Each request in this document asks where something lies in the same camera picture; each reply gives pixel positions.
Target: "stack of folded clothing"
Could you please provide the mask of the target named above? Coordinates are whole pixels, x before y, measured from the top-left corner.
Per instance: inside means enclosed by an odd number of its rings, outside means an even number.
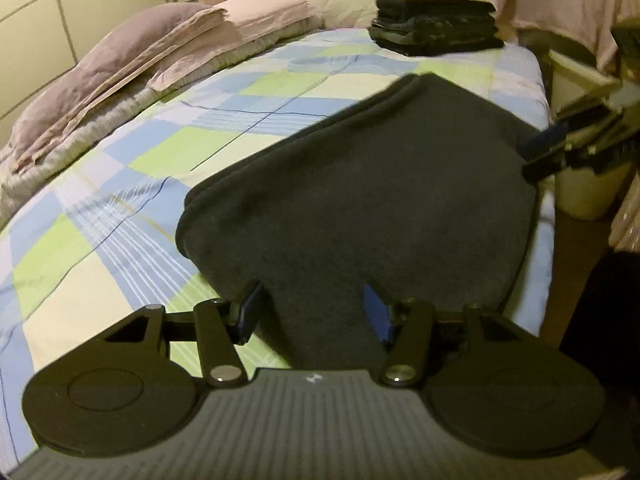
[[[491,16],[495,7],[474,0],[376,0],[369,35],[379,46],[406,56],[440,56],[501,48]]]

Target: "black plastic device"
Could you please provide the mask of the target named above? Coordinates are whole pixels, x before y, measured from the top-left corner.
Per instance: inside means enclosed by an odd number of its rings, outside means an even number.
[[[150,305],[39,371],[23,412],[40,449],[12,480],[573,479],[604,408],[597,379],[494,311],[441,314],[367,283],[380,370],[260,369],[234,349],[270,297]],[[202,378],[172,362],[196,341]]]

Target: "folded towel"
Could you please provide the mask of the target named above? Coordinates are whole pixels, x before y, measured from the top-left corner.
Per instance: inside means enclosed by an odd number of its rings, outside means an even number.
[[[490,14],[491,2],[477,0],[376,0],[378,17],[393,22],[406,22],[420,14]]]
[[[420,14],[409,18],[405,22],[395,22],[385,18],[374,18],[373,25],[409,32],[411,30],[455,30],[459,27],[469,27],[478,25],[495,26],[495,18],[489,14]]]
[[[494,36],[495,27],[472,27],[456,33],[436,34],[424,30],[394,32],[374,26],[368,30],[371,39],[379,46],[405,56],[442,56],[452,52],[504,47],[504,41]]]
[[[408,75],[198,184],[177,247],[223,296],[264,283],[293,366],[378,369],[367,280],[442,310],[501,308],[536,202],[515,147],[537,132],[436,75]]]

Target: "pink pillowcase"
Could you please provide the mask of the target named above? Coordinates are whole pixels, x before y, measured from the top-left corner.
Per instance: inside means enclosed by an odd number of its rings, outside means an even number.
[[[86,113],[178,47],[223,23],[224,9],[172,3],[139,12],[112,30],[24,110],[8,146],[12,171],[47,155]]]
[[[305,0],[227,0],[216,8],[226,9],[225,22],[159,61],[151,88],[165,90],[220,54],[319,14]]]

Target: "blue and green plaid comforter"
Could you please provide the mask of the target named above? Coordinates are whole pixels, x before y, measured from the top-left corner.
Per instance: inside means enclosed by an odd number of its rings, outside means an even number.
[[[548,108],[527,50],[407,58],[365,30],[309,34],[157,102],[56,177],[0,232],[0,470],[33,449],[20,396],[43,366],[149,303],[188,310],[215,295],[178,254],[187,191],[251,153],[409,72],[435,72],[539,128]],[[550,283],[553,199],[542,202],[510,316],[536,332]],[[248,368],[286,363],[258,338]],[[194,347],[172,358],[198,371]]]

